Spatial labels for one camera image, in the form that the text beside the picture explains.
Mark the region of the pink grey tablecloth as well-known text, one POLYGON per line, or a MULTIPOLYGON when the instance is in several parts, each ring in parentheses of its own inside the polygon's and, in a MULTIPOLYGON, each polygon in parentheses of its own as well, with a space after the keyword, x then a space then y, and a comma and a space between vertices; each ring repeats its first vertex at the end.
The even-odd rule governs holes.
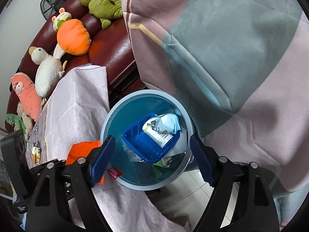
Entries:
MULTIPOLYGON (((40 165, 52 159, 67 159, 73 144, 99 140, 109 110, 106 68, 86 64, 69 71, 34 125, 27 143, 28 165, 36 166, 31 154, 35 141, 41 144, 40 165)), ((109 173, 92 191, 113 231, 185 230, 163 216, 145 192, 120 185, 109 173)))

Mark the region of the white duck plush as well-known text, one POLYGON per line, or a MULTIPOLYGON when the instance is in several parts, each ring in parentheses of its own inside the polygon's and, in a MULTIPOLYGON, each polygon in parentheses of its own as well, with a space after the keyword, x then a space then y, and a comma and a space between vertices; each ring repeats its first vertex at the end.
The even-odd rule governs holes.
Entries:
POLYGON ((32 61, 38 65, 35 77, 35 89, 41 98, 48 98, 65 73, 66 63, 61 62, 65 51, 56 45, 53 55, 42 47, 31 46, 28 50, 32 61))

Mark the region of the orange red snack wrapper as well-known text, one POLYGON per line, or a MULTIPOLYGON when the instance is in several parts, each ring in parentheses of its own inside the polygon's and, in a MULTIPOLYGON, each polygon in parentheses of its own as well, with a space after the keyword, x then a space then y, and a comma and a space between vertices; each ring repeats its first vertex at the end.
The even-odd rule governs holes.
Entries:
MULTIPOLYGON (((67 156, 65 165, 71 165, 73 164, 75 161, 77 161, 77 159, 84 157, 86 158, 90 152, 92 151, 92 149, 94 148, 98 148, 101 146, 101 143, 99 140, 96 141, 83 141, 80 143, 76 143, 73 144, 69 154, 67 156)), ((95 184, 103 184, 105 181, 104 178, 104 169, 102 168, 96 168, 97 172, 95 172, 95 174, 93 175, 94 177, 94 182, 92 183, 92 185, 95 184)))

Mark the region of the pink carrot doll plush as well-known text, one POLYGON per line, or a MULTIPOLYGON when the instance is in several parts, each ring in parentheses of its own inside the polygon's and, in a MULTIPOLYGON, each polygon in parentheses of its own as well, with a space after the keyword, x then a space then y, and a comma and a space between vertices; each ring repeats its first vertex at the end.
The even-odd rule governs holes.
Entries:
POLYGON ((36 92, 35 84, 22 72, 16 73, 11 78, 11 84, 24 111, 36 122, 41 112, 41 97, 36 92))

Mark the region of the light blue trash bin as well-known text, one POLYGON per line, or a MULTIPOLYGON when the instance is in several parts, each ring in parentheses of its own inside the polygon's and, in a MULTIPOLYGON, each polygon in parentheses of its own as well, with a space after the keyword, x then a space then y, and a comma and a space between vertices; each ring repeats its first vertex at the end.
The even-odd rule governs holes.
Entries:
POLYGON ((172 183, 186 170, 197 167, 190 150, 190 137, 193 132, 190 115, 176 98, 158 90, 140 90, 131 93, 110 110, 102 127, 101 142, 109 135, 116 140, 116 148, 107 168, 121 171, 123 175, 118 176, 116 181, 130 189, 150 191, 162 188, 172 183), (122 133, 149 113, 156 115, 174 113, 179 117, 181 126, 187 130, 187 150, 183 154, 172 156, 168 168, 147 162, 130 162, 123 150, 122 133))

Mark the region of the green dinosaur plush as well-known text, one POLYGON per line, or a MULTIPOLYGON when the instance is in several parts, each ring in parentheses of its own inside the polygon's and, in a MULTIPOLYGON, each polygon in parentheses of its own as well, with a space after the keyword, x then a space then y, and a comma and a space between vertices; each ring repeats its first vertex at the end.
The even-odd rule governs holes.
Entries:
POLYGON ((6 114, 6 122, 14 127, 14 131, 22 130, 23 134, 25 134, 26 127, 21 116, 16 114, 6 114))

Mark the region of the orange carrot bunny plush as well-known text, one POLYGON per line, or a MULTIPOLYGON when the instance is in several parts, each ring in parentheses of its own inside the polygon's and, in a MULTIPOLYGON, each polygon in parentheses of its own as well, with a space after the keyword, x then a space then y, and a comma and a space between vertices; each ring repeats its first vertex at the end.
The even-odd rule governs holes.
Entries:
POLYGON ((64 7, 59 9, 59 15, 52 17, 53 29, 57 34, 57 45, 53 56, 61 59, 65 53, 81 56, 88 53, 91 38, 88 30, 78 19, 73 19, 71 13, 64 7))

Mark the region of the clear plastic wrapper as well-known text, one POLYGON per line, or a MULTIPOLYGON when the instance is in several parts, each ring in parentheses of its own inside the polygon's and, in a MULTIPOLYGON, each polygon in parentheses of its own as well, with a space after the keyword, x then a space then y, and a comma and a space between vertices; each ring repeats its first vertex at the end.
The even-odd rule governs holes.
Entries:
POLYGON ((126 143, 122 140, 121 141, 122 147, 124 152, 127 154, 128 159, 130 162, 143 162, 141 157, 139 157, 137 154, 135 154, 129 147, 126 145, 126 143))

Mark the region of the white paper tissue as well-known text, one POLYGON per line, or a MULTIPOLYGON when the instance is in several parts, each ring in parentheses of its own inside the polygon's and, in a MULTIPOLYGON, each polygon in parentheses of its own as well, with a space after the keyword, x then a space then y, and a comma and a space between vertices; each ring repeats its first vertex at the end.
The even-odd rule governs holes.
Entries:
POLYGON ((167 157, 172 157, 172 156, 183 154, 186 152, 187 143, 188 143, 187 142, 187 139, 188 139, 187 130, 181 126, 181 130, 179 131, 179 133, 180 133, 180 137, 177 143, 175 144, 175 146, 171 148, 169 152, 166 154, 167 157))

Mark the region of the plaid pink teal blanket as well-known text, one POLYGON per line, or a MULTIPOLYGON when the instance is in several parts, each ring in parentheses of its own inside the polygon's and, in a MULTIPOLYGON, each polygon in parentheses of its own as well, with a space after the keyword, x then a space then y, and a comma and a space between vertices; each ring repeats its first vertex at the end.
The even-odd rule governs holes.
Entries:
POLYGON ((203 143, 268 169, 279 224, 308 194, 308 17, 299 0, 122 0, 140 78, 203 143))

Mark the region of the light blue snack wrapper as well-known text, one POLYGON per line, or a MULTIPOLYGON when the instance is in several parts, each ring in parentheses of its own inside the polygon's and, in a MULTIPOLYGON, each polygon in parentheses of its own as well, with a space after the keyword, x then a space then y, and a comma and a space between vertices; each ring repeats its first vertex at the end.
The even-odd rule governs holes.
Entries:
POLYGON ((170 135, 175 135, 181 130, 178 116, 172 113, 157 116, 154 127, 152 128, 158 133, 170 135))

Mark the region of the green frog plush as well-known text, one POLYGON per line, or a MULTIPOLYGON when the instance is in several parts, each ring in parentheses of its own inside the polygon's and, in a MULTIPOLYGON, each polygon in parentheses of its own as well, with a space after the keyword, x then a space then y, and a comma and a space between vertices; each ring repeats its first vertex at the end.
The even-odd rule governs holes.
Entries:
POLYGON ((113 20, 123 17, 121 0, 79 0, 87 6, 89 13, 101 21, 103 29, 109 27, 113 20))

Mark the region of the orange yellow snack bag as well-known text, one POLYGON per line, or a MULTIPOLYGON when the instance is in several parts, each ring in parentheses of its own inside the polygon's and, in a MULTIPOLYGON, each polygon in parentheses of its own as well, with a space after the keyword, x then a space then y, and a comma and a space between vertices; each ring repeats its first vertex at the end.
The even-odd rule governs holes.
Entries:
POLYGON ((37 165, 41 161, 41 144, 40 141, 35 141, 32 144, 31 154, 33 162, 37 165))

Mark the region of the blue plastic basket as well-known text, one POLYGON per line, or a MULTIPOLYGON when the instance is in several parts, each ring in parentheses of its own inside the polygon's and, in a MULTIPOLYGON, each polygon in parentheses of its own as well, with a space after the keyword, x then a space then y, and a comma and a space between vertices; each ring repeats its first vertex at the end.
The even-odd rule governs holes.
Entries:
POLYGON ((163 158, 178 142, 181 132, 175 135, 157 134, 152 129, 144 132, 143 125, 150 118, 156 117, 149 113, 129 126, 123 133, 122 139, 128 149, 132 150, 143 161, 155 164, 163 158))

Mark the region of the beige bear plush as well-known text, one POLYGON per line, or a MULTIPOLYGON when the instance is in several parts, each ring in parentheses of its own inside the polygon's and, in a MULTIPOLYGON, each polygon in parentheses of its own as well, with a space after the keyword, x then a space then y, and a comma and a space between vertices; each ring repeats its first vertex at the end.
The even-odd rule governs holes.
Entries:
POLYGON ((19 102, 17 105, 17 114, 18 116, 21 117, 23 121, 23 124, 25 126, 25 133, 24 133, 25 141, 28 141, 34 126, 33 126, 31 117, 27 115, 21 102, 19 102))

